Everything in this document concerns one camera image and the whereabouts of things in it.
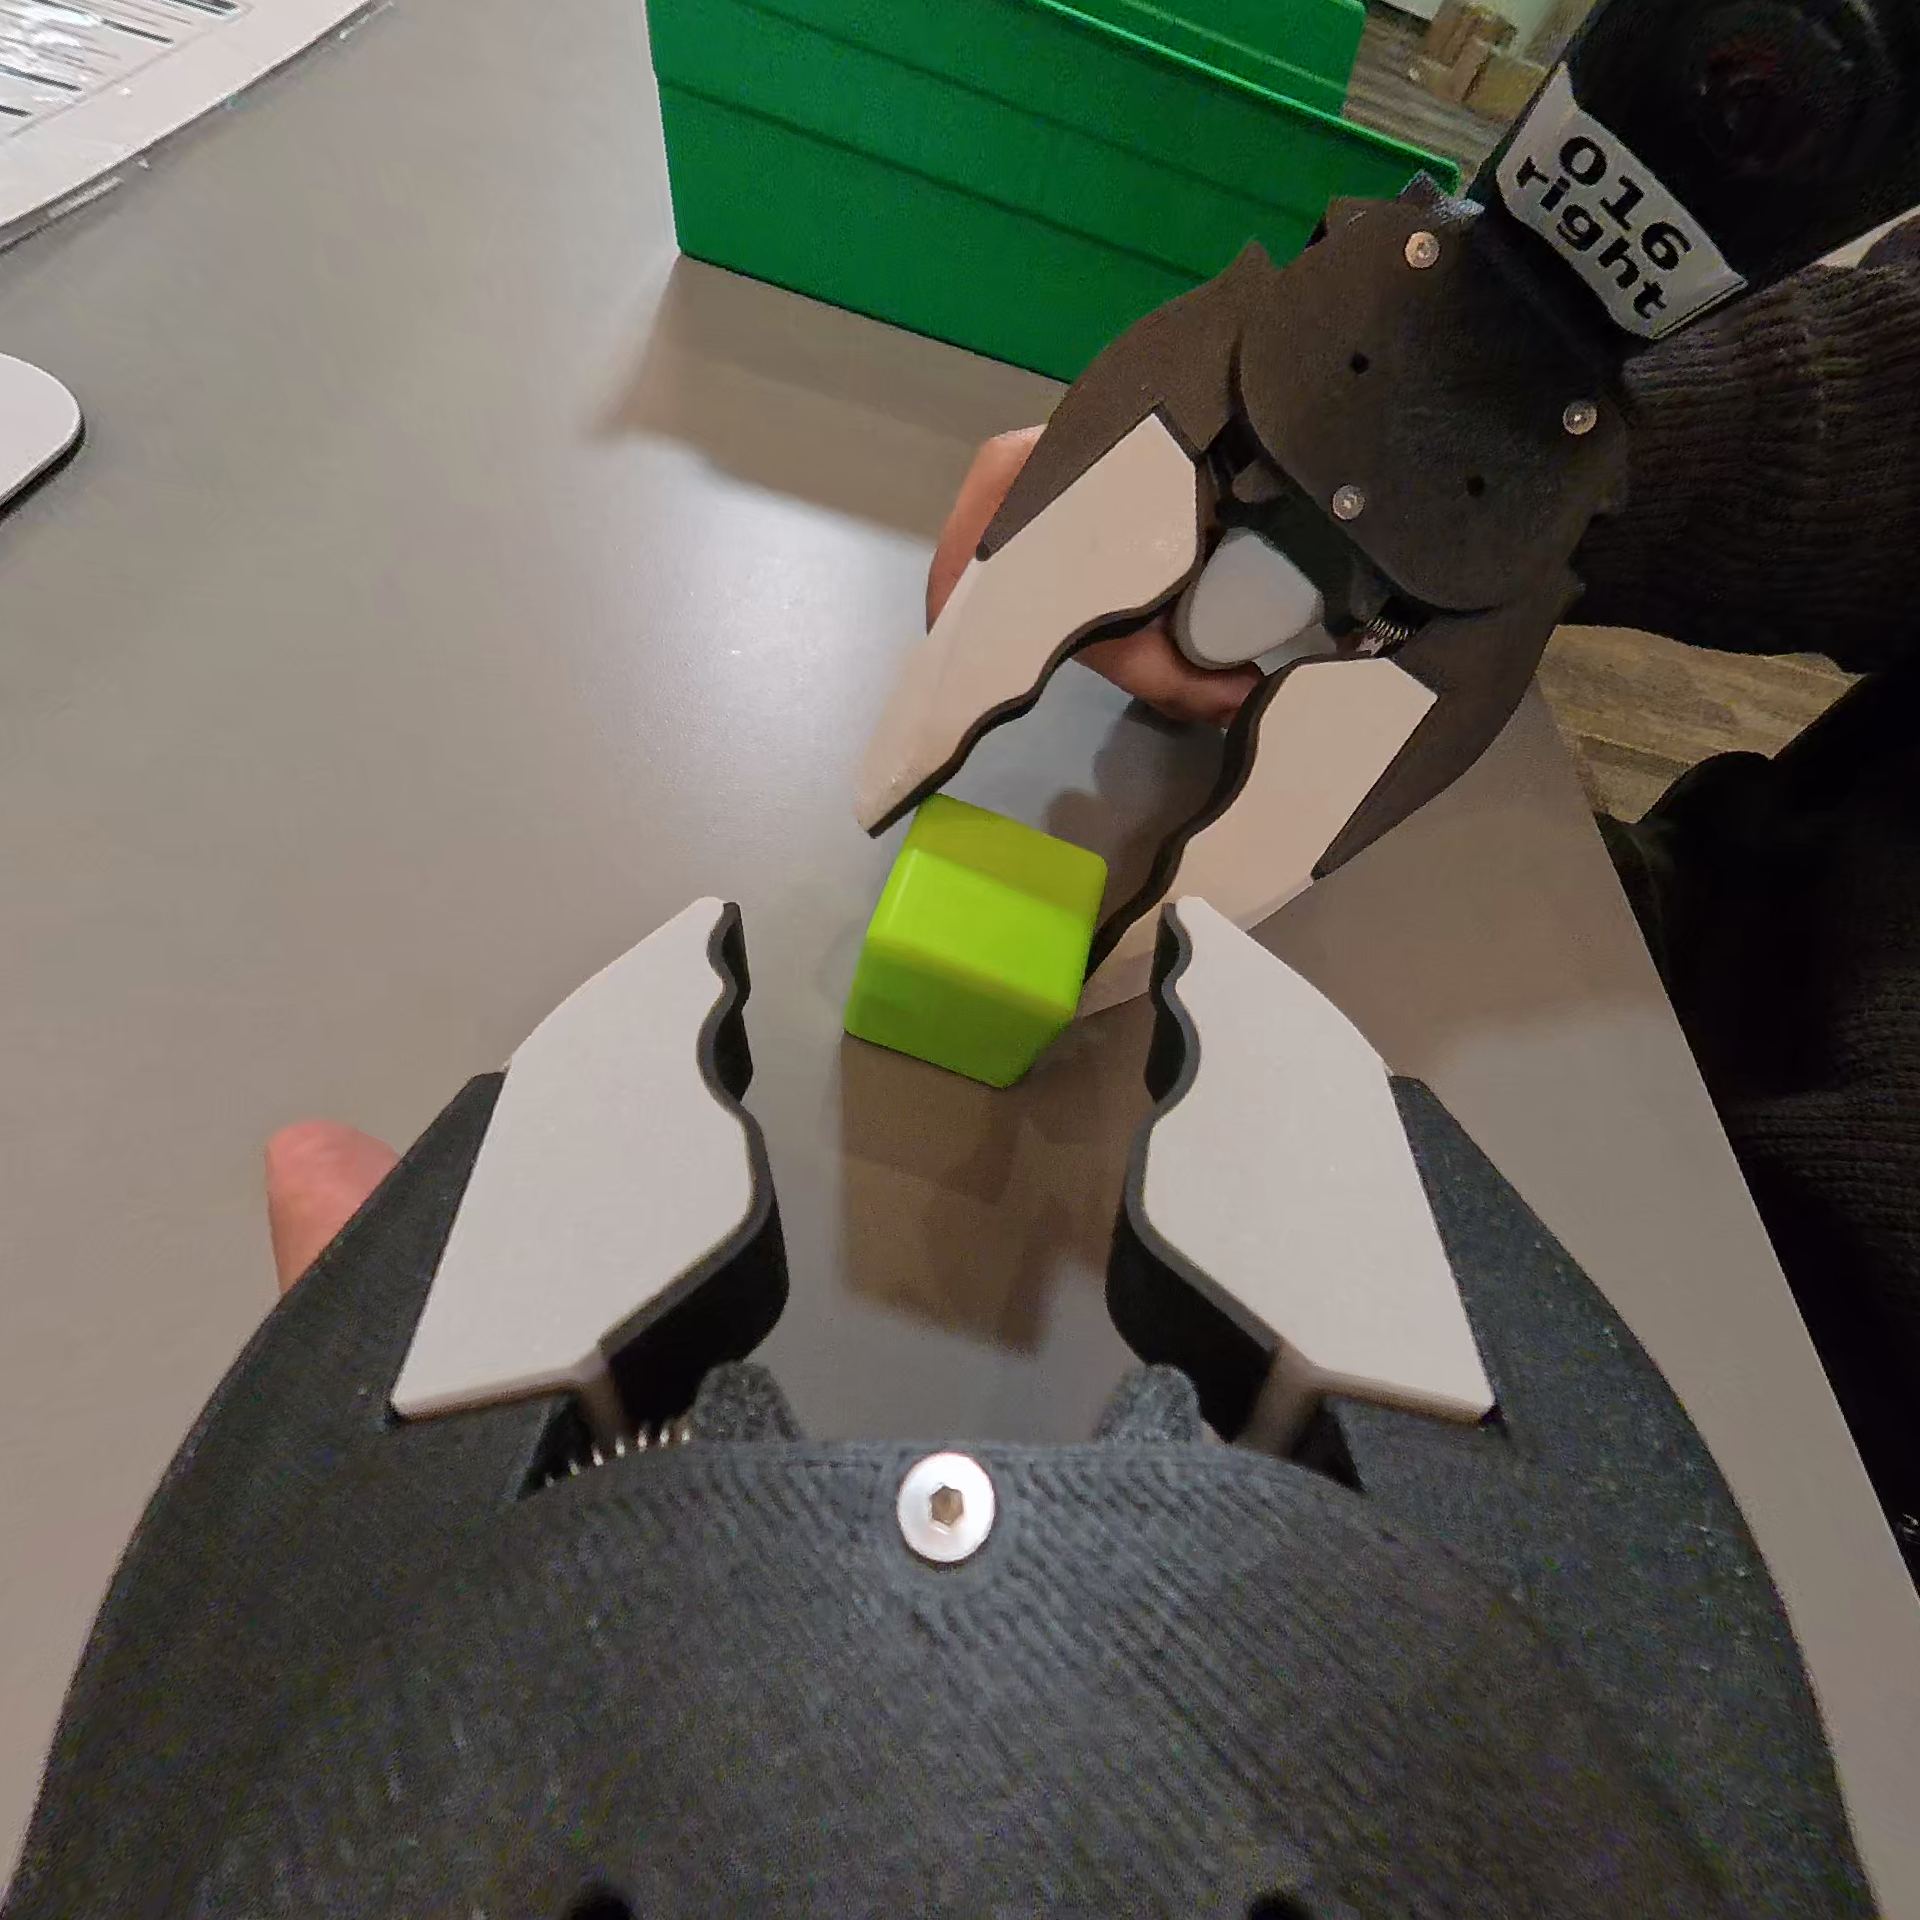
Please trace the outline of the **person's black sweater torso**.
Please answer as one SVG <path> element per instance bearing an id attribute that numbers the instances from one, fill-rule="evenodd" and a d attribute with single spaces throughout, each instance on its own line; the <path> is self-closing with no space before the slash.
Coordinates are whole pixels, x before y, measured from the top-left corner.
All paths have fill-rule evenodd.
<path id="1" fill-rule="evenodd" d="M 1920 683 L 1861 678 L 1598 840 L 1889 1527 L 1920 1519 Z"/>

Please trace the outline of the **lime green magnetic cube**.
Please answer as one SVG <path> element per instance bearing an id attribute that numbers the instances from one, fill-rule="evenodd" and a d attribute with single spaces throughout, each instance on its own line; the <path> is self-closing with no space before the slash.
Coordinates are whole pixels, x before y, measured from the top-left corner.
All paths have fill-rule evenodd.
<path id="1" fill-rule="evenodd" d="M 1009 1090 L 1074 1017 L 1107 862 L 928 799 L 868 921 L 846 1031 Z"/>

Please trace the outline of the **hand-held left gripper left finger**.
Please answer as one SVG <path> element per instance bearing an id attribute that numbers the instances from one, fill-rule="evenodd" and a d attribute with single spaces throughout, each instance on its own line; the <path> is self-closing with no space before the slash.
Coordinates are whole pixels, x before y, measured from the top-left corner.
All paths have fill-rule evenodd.
<path id="1" fill-rule="evenodd" d="M 573 1395 L 626 1445 L 760 1347 L 786 1255 L 745 1001 L 741 907 L 702 898 L 513 1046 L 392 1386 L 403 1419 Z"/>

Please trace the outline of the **person's right forearm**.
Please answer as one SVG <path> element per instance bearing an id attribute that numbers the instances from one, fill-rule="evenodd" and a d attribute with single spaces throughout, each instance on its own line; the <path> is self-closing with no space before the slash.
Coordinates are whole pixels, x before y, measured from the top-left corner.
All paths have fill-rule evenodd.
<path id="1" fill-rule="evenodd" d="M 1914 656 L 1920 222 L 1626 365 L 1626 484 L 1574 620 L 1732 656 Z"/>

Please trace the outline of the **green plastic bin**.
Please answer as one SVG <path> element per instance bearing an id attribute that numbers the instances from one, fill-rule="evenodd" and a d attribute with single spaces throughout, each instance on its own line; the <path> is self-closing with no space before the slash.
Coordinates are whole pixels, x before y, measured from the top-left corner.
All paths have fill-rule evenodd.
<path id="1" fill-rule="evenodd" d="M 1363 6 L 653 0 L 681 250 L 1043 374 L 1456 159 L 1345 118 Z"/>

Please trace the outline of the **laminated instruction sheet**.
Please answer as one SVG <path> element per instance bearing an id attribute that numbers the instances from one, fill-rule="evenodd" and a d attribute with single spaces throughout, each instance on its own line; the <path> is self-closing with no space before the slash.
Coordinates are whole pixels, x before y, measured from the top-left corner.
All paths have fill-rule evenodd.
<path id="1" fill-rule="evenodd" d="M 0 10 L 0 242 L 107 194 L 362 0 L 11 0 Z"/>

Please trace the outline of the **brown cardboard boxes stack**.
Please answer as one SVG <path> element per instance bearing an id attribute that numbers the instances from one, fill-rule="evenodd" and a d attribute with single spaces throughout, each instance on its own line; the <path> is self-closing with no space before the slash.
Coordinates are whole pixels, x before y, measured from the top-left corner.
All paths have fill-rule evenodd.
<path id="1" fill-rule="evenodd" d="M 1510 126 L 1547 85 L 1547 65 L 1520 51 L 1520 27 L 1502 10 L 1442 0 L 1404 57 L 1404 82 Z"/>

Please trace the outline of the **person's left hand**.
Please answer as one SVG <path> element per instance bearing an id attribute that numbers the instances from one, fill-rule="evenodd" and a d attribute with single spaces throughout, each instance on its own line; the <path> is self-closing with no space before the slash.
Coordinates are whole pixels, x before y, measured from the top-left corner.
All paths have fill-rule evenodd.
<path id="1" fill-rule="evenodd" d="M 398 1170 L 398 1144 L 345 1121 L 290 1121 L 263 1141 L 263 1204 L 278 1290 L 291 1290 L 320 1249 Z"/>

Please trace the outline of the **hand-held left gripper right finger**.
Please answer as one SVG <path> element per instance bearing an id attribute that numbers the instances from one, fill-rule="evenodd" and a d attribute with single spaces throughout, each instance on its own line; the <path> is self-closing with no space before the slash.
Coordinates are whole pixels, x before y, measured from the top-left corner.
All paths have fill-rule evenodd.
<path id="1" fill-rule="evenodd" d="M 1121 1345 L 1240 1450 L 1299 1450 L 1339 1395 L 1481 1426 L 1496 1386 L 1378 1046 L 1197 898 L 1162 908 L 1153 1006 Z"/>

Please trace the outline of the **white monitor stand base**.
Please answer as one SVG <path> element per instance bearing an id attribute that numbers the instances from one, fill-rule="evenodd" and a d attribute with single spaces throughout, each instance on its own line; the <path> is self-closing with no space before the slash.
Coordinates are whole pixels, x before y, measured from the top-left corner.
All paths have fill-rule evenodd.
<path id="1" fill-rule="evenodd" d="M 0 511 L 59 474 L 84 441 L 69 388 L 30 360 L 0 360 Z"/>

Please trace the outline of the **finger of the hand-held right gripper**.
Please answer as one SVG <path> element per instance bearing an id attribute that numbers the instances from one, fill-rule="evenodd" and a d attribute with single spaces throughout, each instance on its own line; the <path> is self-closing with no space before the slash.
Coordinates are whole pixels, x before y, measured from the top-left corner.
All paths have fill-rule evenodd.
<path id="1" fill-rule="evenodd" d="M 1197 455 L 1153 408 L 1016 537 L 969 559 L 868 735 L 853 776 L 859 828 L 883 834 L 922 806 L 987 733 L 1039 701 L 1081 641 L 1162 615 L 1197 559 Z"/>
<path id="2" fill-rule="evenodd" d="M 1100 926 L 1081 1012 L 1148 992 L 1167 899 L 1197 898 L 1257 927 L 1303 898 L 1428 709 L 1435 690 L 1394 661 L 1278 669 L 1240 709 L 1208 800 L 1167 828 L 1138 892 Z"/>

